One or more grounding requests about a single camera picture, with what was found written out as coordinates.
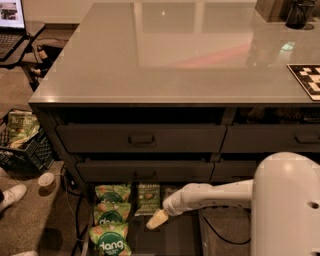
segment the plastic crate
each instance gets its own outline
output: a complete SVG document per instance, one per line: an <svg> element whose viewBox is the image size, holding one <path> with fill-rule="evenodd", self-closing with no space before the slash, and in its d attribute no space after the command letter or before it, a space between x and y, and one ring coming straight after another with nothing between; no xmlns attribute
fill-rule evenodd
<svg viewBox="0 0 320 256"><path fill-rule="evenodd" d="M52 165L53 148L43 129L24 144L23 149L8 148L9 131L5 128L0 134L0 167L4 170L44 172Z"/></svg>

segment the drawer front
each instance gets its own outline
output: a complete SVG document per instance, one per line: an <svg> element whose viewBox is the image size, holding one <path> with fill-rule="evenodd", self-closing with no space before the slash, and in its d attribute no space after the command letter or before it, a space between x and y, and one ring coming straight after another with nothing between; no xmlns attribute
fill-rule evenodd
<svg viewBox="0 0 320 256"><path fill-rule="evenodd" d="M235 125L222 153L320 152L320 125Z"/></svg>
<svg viewBox="0 0 320 256"><path fill-rule="evenodd" d="M226 161L215 163L211 182L237 182L253 179L257 164L255 161Z"/></svg>
<svg viewBox="0 0 320 256"><path fill-rule="evenodd" d="M84 182L209 182L212 163L201 161L88 161L78 163Z"/></svg>
<svg viewBox="0 0 320 256"><path fill-rule="evenodd" d="M57 132L70 153L80 152L218 152L225 135L216 125L59 126Z"/></svg>

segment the sneaker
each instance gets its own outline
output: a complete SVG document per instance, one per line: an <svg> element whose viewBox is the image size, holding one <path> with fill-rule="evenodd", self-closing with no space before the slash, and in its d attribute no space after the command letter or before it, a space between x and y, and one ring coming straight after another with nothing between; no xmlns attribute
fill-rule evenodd
<svg viewBox="0 0 320 256"><path fill-rule="evenodd" d="M27 193L27 187L24 184L16 185L3 192L4 199L0 202L0 213L18 202Z"/></svg>
<svg viewBox="0 0 320 256"><path fill-rule="evenodd" d="M29 252L22 252L19 254L14 254L12 256L39 256L39 253L37 253L36 251L29 251Z"/></svg>

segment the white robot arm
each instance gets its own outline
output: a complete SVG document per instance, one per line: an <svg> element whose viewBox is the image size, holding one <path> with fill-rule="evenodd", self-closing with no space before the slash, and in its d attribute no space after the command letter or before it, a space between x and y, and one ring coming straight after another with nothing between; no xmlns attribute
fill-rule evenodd
<svg viewBox="0 0 320 256"><path fill-rule="evenodd" d="M295 153L267 157L253 180L216 187L188 184L164 200L147 227L189 210L222 204L248 207L248 202L251 256L320 255L320 166Z"/></svg>
<svg viewBox="0 0 320 256"><path fill-rule="evenodd" d="M220 186L190 183L163 201L163 209L170 216L207 206L228 205L249 208L253 180Z"/></svg>

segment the snack bag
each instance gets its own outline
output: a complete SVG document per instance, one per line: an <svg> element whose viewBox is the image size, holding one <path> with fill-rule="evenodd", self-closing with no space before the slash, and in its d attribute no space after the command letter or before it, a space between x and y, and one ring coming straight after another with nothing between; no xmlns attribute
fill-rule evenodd
<svg viewBox="0 0 320 256"><path fill-rule="evenodd" d="M102 203L128 202L131 192L129 185L99 185L95 187L95 190Z"/></svg>
<svg viewBox="0 0 320 256"><path fill-rule="evenodd" d="M19 148L39 131L40 123L31 111L13 110L8 115L9 147Z"/></svg>
<svg viewBox="0 0 320 256"><path fill-rule="evenodd" d="M131 255L127 234L128 223L107 223L89 229L90 239L102 256Z"/></svg>
<svg viewBox="0 0 320 256"><path fill-rule="evenodd" d="M160 184L138 184L137 205L135 216L153 215L160 208Z"/></svg>
<svg viewBox="0 0 320 256"><path fill-rule="evenodd" d="M125 222L130 209L129 203L99 203L94 207L94 225Z"/></svg>

